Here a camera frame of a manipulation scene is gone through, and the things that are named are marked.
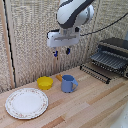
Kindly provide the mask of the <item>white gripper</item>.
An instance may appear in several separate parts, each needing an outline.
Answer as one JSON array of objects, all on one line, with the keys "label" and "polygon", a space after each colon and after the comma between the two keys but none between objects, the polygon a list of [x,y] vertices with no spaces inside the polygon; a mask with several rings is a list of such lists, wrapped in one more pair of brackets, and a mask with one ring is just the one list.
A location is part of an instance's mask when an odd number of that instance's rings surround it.
[{"label": "white gripper", "polygon": [[[80,39],[80,29],[75,27],[73,29],[56,29],[47,33],[47,46],[60,47],[71,46],[77,44]],[[70,54],[71,49],[66,49],[66,55]],[[58,50],[55,50],[54,57],[58,57]]]}]

